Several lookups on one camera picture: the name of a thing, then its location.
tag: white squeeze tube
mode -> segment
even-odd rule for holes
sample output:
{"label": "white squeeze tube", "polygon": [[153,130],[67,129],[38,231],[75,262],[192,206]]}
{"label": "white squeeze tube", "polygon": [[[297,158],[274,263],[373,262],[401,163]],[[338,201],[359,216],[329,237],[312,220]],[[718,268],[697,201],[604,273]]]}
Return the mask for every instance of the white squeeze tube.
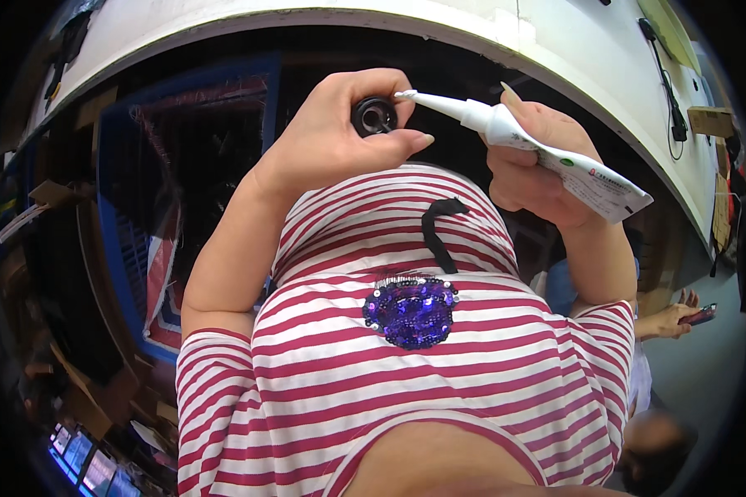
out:
{"label": "white squeeze tube", "polygon": [[537,142],[503,104],[489,106],[476,100],[465,102],[417,90],[396,92],[395,97],[413,100],[458,119],[462,126],[484,134],[489,145],[535,150],[539,165],[555,171],[563,180],[564,188],[611,224],[652,203],[648,193],[594,159]]}

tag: fabric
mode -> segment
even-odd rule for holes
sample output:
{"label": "fabric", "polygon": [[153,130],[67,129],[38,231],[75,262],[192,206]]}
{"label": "fabric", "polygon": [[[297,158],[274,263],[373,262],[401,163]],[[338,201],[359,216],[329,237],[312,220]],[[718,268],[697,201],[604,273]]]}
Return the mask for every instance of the fabric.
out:
{"label": "fabric", "polygon": [[[470,212],[436,233],[459,273],[442,274],[421,216],[458,197]],[[366,328],[382,274],[453,283],[448,339],[408,352]],[[540,485],[599,484],[626,419],[632,311],[626,302],[554,315],[519,281],[497,210],[478,187],[426,166],[359,176],[302,196],[254,338],[191,333],[177,361],[181,495],[340,495],[392,427],[432,420],[488,437]]]}
{"label": "fabric", "polygon": [[[633,247],[633,253],[637,253],[635,246]],[[636,258],[635,260],[636,275],[638,275],[638,259]],[[572,311],[572,303],[577,298],[577,291],[574,289],[574,285],[572,285],[572,278],[569,275],[569,264],[566,259],[554,264],[547,271],[545,297],[547,298],[547,304],[554,313],[568,316]],[[632,370],[630,371],[629,378],[627,405],[630,406],[632,403],[636,403],[634,414],[649,409],[652,396],[652,371],[649,369],[649,359],[647,359],[644,353],[644,348],[638,341],[635,343]]]}

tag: purple sequin patch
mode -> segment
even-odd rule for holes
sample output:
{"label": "purple sequin patch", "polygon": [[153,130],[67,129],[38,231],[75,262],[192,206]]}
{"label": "purple sequin patch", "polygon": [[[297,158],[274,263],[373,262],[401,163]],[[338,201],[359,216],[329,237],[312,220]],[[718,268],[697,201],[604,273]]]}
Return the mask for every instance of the purple sequin patch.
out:
{"label": "purple sequin patch", "polygon": [[365,299],[365,325],[400,348],[432,347],[448,338],[453,307],[459,298],[453,284],[436,277],[381,286]]}

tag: red and white striped shirt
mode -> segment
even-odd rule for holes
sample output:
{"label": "red and white striped shirt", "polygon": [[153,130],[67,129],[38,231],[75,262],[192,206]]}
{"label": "red and white striped shirt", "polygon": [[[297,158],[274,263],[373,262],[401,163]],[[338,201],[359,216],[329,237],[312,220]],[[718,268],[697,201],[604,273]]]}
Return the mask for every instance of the red and white striped shirt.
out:
{"label": "red and white striped shirt", "polygon": [[[426,248],[436,219],[459,273]],[[383,273],[453,282],[447,340],[406,351],[364,324]],[[517,277],[511,238],[487,196],[443,169],[404,165],[304,195],[274,262],[278,290],[251,342],[191,333],[177,361],[181,495],[340,495],[388,429],[453,423],[500,444],[540,485],[598,484],[613,471],[626,419],[632,311],[550,312]]]}

